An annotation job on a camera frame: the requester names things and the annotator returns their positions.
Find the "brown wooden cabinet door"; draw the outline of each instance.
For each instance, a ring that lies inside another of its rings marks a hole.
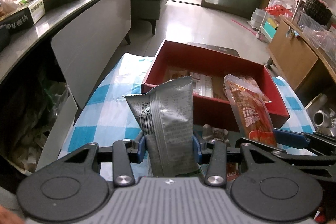
[[[296,90],[318,60],[316,54],[302,38],[290,34],[290,27],[283,21],[268,45],[268,51],[275,65],[280,70],[293,90]]]

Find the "yellow object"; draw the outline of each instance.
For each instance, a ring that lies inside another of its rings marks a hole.
[[[272,18],[268,18],[267,22],[274,28],[276,29],[278,27],[278,25],[274,22],[274,20]]]

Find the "blue and white checkered tablecloth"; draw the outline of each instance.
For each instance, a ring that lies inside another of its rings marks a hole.
[[[83,109],[76,124],[68,134],[59,158],[88,142],[100,147],[111,146],[123,138],[134,139],[140,132],[123,95],[141,93],[141,83],[147,73],[152,57],[140,57],[126,53],[101,82]],[[314,128],[301,102],[287,82],[281,77],[273,78],[290,114],[282,129],[312,133]],[[305,151],[284,147],[289,153]],[[150,174],[147,155],[141,164],[131,164],[135,178]],[[112,179],[112,163],[103,163],[100,174]]]

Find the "dark woven basket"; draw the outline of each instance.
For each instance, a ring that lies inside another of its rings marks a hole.
[[[306,0],[304,10],[308,16],[321,25],[327,25],[333,15],[319,0]]]

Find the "gray gripper base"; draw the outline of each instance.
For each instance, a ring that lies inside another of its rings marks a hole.
[[[198,178],[142,178],[135,186],[115,190],[103,209],[77,223],[261,224],[270,222],[246,215],[233,204],[225,190],[207,187]],[[300,223],[315,222],[307,219]],[[27,220],[26,224],[36,224],[36,222]]]

